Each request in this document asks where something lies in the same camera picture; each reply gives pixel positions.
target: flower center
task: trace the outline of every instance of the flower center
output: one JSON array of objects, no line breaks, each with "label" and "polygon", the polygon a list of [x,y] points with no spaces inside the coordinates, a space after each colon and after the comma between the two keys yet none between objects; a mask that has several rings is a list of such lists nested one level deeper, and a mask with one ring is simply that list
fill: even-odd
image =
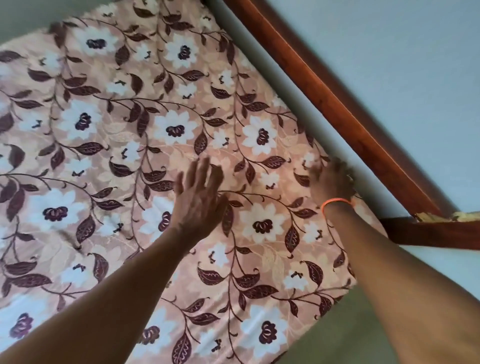
[{"label": "flower center", "polygon": [[57,208],[49,207],[43,210],[43,216],[45,216],[45,220],[62,221],[62,219],[66,218],[67,215],[68,208],[65,206],[60,206]]},{"label": "flower center", "polygon": [[14,339],[23,338],[32,329],[33,318],[27,313],[18,316],[17,323],[10,329],[10,336]]},{"label": "flower center", "polygon": [[161,232],[164,232],[165,229],[168,227],[168,224],[170,223],[170,217],[171,217],[171,214],[168,211],[165,211],[162,214],[162,221],[160,221],[160,223],[158,224],[158,229]]},{"label": "flower center", "polygon": [[92,117],[88,115],[86,112],[82,112],[80,114],[80,118],[78,119],[77,123],[75,124],[75,129],[77,130],[85,130],[88,126],[92,123]]},{"label": "flower center", "polygon": [[262,344],[271,344],[273,340],[276,340],[275,324],[270,321],[264,321],[262,324],[262,333],[258,337],[258,340]]},{"label": "flower center", "polygon": [[190,48],[187,47],[186,45],[181,46],[180,47],[179,58],[181,60],[187,60],[188,58],[190,58]]},{"label": "flower center", "polygon": [[87,40],[87,46],[93,49],[105,48],[107,42],[104,39],[89,39]]},{"label": "flower center", "polygon": [[252,224],[255,232],[260,232],[262,234],[269,233],[271,229],[273,229],[272,221],[267,218],[263,221],[256,221]]},{"label": "flower center", "polygon": [[177,136],[182,136],[185,134],[185,127],[183,125],[169,126],[165,129],[169,136],[176,138]]},{"label": "flower center", "polygon": [[155,340],[157,340],[159,337],[160,329],[158,328],[158,326],[150,326],[142,332],[142,335],[138,339],[137,343],[143,345],[153,344]]},{"label": "flower center", "polygon": [[264,128],[261,128],[258,131],[257,144],[260,146],[264,146],[267,143],[268,143],[268,131],[265,130]]}]

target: mattress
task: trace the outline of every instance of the mattress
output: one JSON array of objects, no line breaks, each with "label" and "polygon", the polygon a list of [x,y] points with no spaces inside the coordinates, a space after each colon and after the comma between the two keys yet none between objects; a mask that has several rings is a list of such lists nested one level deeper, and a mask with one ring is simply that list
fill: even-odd
[{"label": "mattress", "polygon": [[205,155],[230,204],[129,363],[270,363],[356,283],[310,199],[328,156],[200,1],[124,0],[2,45],[0,138],[0,350],[157,239]]}]

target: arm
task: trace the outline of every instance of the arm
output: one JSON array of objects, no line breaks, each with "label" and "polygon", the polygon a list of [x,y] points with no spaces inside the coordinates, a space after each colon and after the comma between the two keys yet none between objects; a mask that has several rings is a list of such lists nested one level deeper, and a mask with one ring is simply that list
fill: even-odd
[{"label": "arm", "polygon": [[0,355],[0,363],[114,364],[127,360],[175,268],[220,222],[228,199],[217,198],[223,180],[203,159],[193,162],[185,187],[180,172],[170,226],[145,252]]},{"label": "arm", "polygon": [[[310,170],[318,205],[350,199],[346,166],[334,160]],[[463,288],[384,237],[344,202],[325,216],[348,252],[365,291],[402,363],[479,363],[480,302]]]}]

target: hand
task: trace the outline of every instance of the hand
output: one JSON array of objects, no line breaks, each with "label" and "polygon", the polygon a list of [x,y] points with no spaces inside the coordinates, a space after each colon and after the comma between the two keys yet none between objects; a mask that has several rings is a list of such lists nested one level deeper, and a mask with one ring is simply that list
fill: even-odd
[{"label": "hand", "polygon": [[350,201],[355,194],[353,180],[347,175],[347,164],[338,158],[333,158],[326,167],[321,162],[313,165],[309,168],[309,177],[310,193],[318,206],[337,197]]},{"label": "hand", "polygon": [[201,239],[206,238],[222,220],[228,205],[228,196],[217,196],[218,188],[223,181],[223,170],[220,166],[212,167],[207,186],[205,181],[210,158],[200,162],[192,162],[188,168],[183,184],[183,172],[177,175],[174,191],[177,196],[173,207],[169,228],[176,229],[182,235],[188,236],[193,242],[192,247]]}]

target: brown wooden trim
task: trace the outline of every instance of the brown wooden trim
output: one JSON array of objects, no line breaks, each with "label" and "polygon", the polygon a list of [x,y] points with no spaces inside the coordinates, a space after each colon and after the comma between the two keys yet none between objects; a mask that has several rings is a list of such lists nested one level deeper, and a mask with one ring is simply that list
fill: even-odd
[{"label": "brown wooden trim", "polygon": [[448,217],[455,212],[455,206],[264,0],[224,1],[411,215],[430,212]]},{"label": "brown wooden trim", "polygon": [[380,222],[397,244],[480,250],[480,221],[428,223],[384,218]]}]

